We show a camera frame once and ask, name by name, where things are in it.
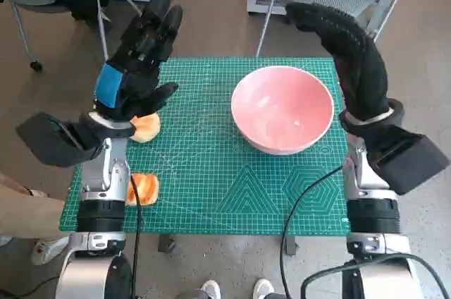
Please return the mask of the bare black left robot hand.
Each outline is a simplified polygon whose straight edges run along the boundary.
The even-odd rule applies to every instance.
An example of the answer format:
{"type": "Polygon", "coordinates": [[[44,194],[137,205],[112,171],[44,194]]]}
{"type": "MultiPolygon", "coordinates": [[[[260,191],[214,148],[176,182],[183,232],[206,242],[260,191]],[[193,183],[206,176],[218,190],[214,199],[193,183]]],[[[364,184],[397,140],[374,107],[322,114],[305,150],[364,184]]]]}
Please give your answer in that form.
{"type": "Polygon", "coordinates": [[[162,109],[177,83],[159,84],[183,17],[171,0],[150,0],[121,36],[115,54],[103,65],[94,88],[95,109],[112,121],[129,121],[162,109]]]}

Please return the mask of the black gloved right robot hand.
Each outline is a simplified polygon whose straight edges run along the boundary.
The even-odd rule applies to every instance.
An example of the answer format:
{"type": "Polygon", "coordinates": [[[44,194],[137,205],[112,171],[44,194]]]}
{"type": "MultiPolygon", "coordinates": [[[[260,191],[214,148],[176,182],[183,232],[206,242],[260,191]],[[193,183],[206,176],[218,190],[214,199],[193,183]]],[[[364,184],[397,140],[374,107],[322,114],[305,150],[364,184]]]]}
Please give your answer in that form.
{"type": "Polygon", "coordinates": [[[299,31],[315,33],[333,57],[347,112],[368,121],[389,110],[385,63],[354,17],[321,4],[292,2],[285,10],[299,31]]]}

